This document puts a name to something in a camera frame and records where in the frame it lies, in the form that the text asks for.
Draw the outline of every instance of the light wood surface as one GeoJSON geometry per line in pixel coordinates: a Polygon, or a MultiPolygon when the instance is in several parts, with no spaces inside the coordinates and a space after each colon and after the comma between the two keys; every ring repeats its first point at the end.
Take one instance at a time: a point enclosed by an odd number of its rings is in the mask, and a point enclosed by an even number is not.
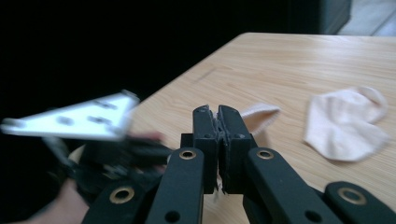
{"type": "MultiPolygon", "coordinates": [[[[178,148],[180,135],[192,132],[194,108],[242,111],[258,102],[280,106],[267,130],[271,148],[308,185],[324,190],[330,182],[349,181],[396,210],[396,37],[240,35],[142,102],[132,130],[157,130],[167,146],[178,148]],[[364,161],[326,160],[303,140],[310,97],[359,85],[387,98],[389,111],[376,125],[391,140],[364,161]]],[[[242,195],[206,195],[203,223],[248,223],[242,195]]]]}

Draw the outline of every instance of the metal rivet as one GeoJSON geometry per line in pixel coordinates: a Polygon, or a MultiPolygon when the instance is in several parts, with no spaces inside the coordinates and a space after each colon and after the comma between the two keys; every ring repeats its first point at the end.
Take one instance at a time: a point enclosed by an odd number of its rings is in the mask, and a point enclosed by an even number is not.
{"type": "Polygon", "coordinates": [[[110,194],[112,203],[127,203],[134,197],[134,189],[131,187],[120,187],[114,189],[110,194]]]}
{"type": "Polygon", "coordinates": [[[338,195],[345,201],[349,203],[353,203],[356,205],[364,205],[367,204],[366,197],[360,192],[352,188],[340,188],[337,190],[338,195]]]}
{"type": "Polygon", "coordinates": [[[184,150],[179,153],[179,156],[183,160],[192,160],[197,156],[197,154],[192,150],[184,150]]]}
{"type": "Polygon", "coordinates": [[[271,160],[274,157],[274,154],[268,150],[260,150],[257,152],[257,156],[263,160],[271,160]]]}

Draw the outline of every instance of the wooden table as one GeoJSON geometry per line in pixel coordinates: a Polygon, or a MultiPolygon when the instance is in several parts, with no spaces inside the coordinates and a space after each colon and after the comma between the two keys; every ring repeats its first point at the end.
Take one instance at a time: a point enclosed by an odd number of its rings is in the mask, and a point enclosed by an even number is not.
{"type": "MultiPolygon", "coordinates": [[[[308,185],[324,190],[330,182],[349,181],[396,210],[395,37],[240,35],[142,102],[132,130],[157,130],[167,146],[178,148],[180,135],[192,132],[194,108],[228,105],[242,111],[258,102],[281,108],[267,130],[271,148],[308,185]],[[326,160],[303,140],[310,97],[359,85],[381,91],[389,101],[376,125],[391,140],[364,161],[326,160]]],[[[242,195],[205,195],[203,223],[248,223],[242,195]]]]}

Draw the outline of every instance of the wood grain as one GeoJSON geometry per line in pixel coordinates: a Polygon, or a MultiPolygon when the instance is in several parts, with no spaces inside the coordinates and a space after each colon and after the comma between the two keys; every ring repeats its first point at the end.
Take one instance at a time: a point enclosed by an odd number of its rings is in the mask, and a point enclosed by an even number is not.
{"type": "MultiPolygon", "coordinates": [[[[200,105],[213,111],[219,105],[240,111],[258,102],[278,105],[281,114],[267,130],[271,146],[308,185],[324,190],[330,182],[349,181],[396,210],[395,87],[396,37],[248,33],[142,102],[132,131],[160,131],[167,146],[178,148],[200,105]],[[376,125],[391,140],[364,161],[329,161],[303,141],[307,106],[312,95],[352,86],[375,88],[387,98],[388,114],[376,125]]],[[[206,195],[203,222],[248,223],[242,196],[206,195]]]]}

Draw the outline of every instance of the black mechanical device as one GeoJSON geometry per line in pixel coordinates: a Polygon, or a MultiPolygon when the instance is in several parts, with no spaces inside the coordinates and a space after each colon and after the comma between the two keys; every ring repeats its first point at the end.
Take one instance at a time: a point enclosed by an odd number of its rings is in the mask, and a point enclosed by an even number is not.
{"type": "Polygon", "coordinates": [[[250,223],[396,223],[373,194],[348,182],[309,187],[275,150],[258,147],[239,112],[192,112],[180,148],[149,139],[87,141],[79,163],[64,162],[90,209],[84,224],[201,223],[204,194],[243,194],[250,223]]]}

